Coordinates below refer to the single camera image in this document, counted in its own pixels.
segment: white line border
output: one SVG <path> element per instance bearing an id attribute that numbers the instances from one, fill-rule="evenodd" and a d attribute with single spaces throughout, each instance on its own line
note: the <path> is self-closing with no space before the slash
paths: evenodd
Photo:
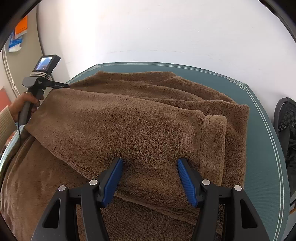
<path id="1" fill-rule="evenodd" d="M 95 65 L 93 66 L 92 68 L 88 69 L 88 71 L 92 71 L 94 69 L 99 69 L 103 66 L 116 66 L 116 65 L 152 65 L 152 66 L 165 66 L 165 67 L 174 67 L 174 68 L 180 68 L 180 69 L 189 69 L 189 70 L 194 70 L 194 71 L 198 71 L 198 72 L 203 72 L 203 73 L 207 73 L 207 74 L 212 74 L 212 75 L 216 75 L 216 76 L 220 76 L 220 77 L 223 77 L 225 79 L 228 79 L 228 80 L 232 80 L 232 81 L 235 81 L 233 79 L 230 79 L 229 77 L 227 76 L 224 76 L 224 75 L 221 75 L 221 74 L 217 74 L 217 73 L 214 73 L 214 72 L 211 72 L 211 71 L 207 71 L 207 70 L 202 70 L 202 69 L 195 69 L 195 68 L 191 68 L 191 67 L 184 67 L 184 66 L 175 66 L 175 65 L 170 65 L 170 64 L 157 64 L 157 63 L 129 63 L 129 62 L 126 62 L 126 63 L 110 63 L 110 64 L 98 64 L 98 65 Z M 248 89 L 248 87 L 242 83 L 244 85 L 244 87 L 246 88 L 245 91 L 247 91 L 249 97 L 251 98 L 251 100 L 253 101 L 254 105 L 256 106 L 262 120 L 263 120 L 263 123 L 266 127 L 266 130 L 268 132 L 268 135 L 269 135 L 269 138 L 270 138 L 270 141 L 271 141 L 271 144 L 272 144 L 272 147 L 273 147 L 273 150 L 274 150 L 274 155 L 275 155 L 275 158 L 276 158 L 276 163 L 277 163 L 277 168 L 278 168 L 278 173 L 279 173 L 279 182 L 280 182 L 280 208 L 279 208 L 279 218 L 278 218 L 278 223 L 277 223 L 277 226 L 276 226 L 276 231 L 275 231 L 275 234 L 274 234 L 274 238 L 273 238 L 273 241 L 277 241 L 278 240 L 278 237 L 279 237 L 279 233 L 281 231 L 281 225 L 282 225 L 282 222 L 283 222 L 283 216 L 284 216 L 284 179 L 283 179 L 283 172 L 282 172 L 282 167 L 281 167 L 281 161 L 280 161 L 280 158 L 279 158 L 279 153 L 278 153 L 278 150 L 277 150 L 277 147 L 276 147 L 276 143 L 274 141 L 274 138 L 273 138 L 273 135 L 271 133 L 271 130 L 270 130 L 270 127 L 265 119 L 265 116 L 260 108 L 260 106 L 258 105 L 258 103 L 256 102 L 256 99 L 253 97 L 253 95 L 251 94 L 250 90 Z"/>

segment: device screen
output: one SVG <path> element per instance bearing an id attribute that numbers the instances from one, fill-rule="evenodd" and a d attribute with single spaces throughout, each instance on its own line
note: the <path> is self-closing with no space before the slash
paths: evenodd
<path id="1" fill-rule="evenodd" d="M 46 70 L 48 64 L 50 63 L 52 57 L 44 57 L 40 60 L 35 70 Z"/>

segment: black cable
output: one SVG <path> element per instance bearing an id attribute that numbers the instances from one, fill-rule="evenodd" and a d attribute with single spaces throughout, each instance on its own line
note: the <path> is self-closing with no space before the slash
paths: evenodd
<path id="1" fill-rule="evenodd" d="M 17 130 L 18 130 L 18 133 L 19 133 L 19 137 L 20 137 L 20 125 L 19 125 L 19 120 L 20 120 L 20 112 L 18 113 L 17 115 Z M 22 146 L 22 139 L 20 137 L 20 148 Z"/>

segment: gray handle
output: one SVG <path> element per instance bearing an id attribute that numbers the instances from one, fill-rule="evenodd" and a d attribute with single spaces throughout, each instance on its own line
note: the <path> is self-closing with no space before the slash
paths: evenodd
<path id="1" fill-rule="evenodd" d="M 24 104 L 24 107 L 22 108 L 22 111 L 20 112 L 19 120 L 18 123 L 20 126 L 25 125 L 28 123 L 31 115 L 31 110 L 30 108 L 31 102 L 26 101 Z"/>

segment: human hand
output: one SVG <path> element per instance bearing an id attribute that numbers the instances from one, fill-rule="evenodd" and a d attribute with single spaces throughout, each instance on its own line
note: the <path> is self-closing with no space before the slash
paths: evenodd
<path id="1" fill-rule="evenodd" d="M 15 122 L 17 122 L 18 113 L 22 110 L 24 107 L 24 104 L 26 101 L 29 101 L 34 104 L 31 114 L 33 114 L 37 107 L 40 105 L 40 101 L 36 99 L 31 93 L 22 93 L 20 96 L 18 96 L 15 101 L 8 107 L 10 114 Z"/>

